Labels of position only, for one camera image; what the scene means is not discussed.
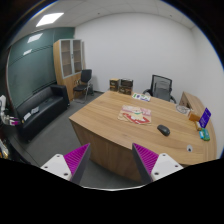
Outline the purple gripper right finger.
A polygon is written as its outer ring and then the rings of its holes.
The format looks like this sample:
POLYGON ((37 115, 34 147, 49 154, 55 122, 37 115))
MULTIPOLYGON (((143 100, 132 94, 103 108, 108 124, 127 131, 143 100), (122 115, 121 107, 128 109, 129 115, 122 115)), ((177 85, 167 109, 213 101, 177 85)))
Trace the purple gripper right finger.
POLYGON ((168 154, 157 154, 136 143, 132 144, 132 153, 143 184, 149 184, 182 169, 168 154))

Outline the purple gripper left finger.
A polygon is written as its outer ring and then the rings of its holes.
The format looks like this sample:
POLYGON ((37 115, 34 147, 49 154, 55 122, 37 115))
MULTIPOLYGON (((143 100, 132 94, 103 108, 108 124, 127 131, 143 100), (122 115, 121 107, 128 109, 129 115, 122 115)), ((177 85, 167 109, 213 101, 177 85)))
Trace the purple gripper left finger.
POLYGON ((55 154, 41 168, 79 185, 89 160, 90 152, 90 144, 86 144, 66 155, 55 154))

